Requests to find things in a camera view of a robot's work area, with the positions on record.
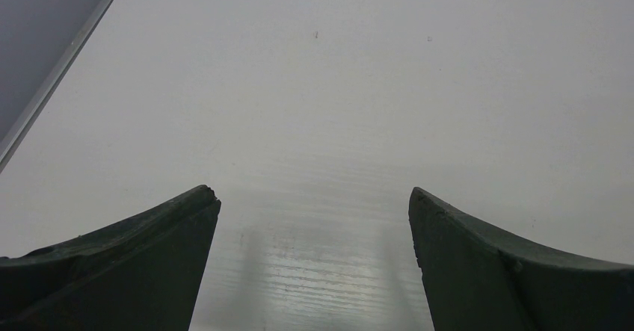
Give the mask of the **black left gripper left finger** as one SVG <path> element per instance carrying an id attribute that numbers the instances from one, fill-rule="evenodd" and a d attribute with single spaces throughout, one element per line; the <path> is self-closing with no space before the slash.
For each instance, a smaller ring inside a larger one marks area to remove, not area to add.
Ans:
<path id="1" fill-rule="evenodd" d="M 187 330 L 221 201 L 199 185 L 101 229 L 1 258 L 3 330 Z"/>

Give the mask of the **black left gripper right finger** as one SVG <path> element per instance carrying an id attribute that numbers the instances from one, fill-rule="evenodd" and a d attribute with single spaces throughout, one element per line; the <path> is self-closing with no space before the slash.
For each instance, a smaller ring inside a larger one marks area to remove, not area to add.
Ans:
<path id="1" fill-rule="evenodd" d="M 631 330 L 633 266 L 557 250 L 414 188 L 408 217 L 436 330 Z"/>

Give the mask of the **aluminium left side rail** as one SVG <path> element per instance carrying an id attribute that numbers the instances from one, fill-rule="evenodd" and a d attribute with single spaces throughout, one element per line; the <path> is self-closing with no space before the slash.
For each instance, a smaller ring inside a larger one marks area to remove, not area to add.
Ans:
<path id="1" fill-rule="evenodd" d="M 1 0 L 1 166 L 113 0 Z"/>

